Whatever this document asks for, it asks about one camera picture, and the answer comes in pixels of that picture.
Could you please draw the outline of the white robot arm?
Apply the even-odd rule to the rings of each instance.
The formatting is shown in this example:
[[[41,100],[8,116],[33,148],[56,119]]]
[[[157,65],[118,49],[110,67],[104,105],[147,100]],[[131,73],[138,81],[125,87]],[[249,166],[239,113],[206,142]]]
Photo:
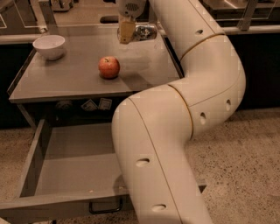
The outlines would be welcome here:
[[[246,88],[228,36],[199,0],[149,0],[184,78],[125,99],[112,136],[140,224],[214,224],[186,158],[187,142],[225,122]]]

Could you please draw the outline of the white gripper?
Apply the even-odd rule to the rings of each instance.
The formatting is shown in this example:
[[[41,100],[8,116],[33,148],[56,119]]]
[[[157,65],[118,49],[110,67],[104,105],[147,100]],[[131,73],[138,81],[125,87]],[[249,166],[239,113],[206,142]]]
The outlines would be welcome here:
[[[139,17],[146,5],[146,0],[117,0],[119,33],[118,39],[121,44],[128,44],[136,29],[135,19]]]

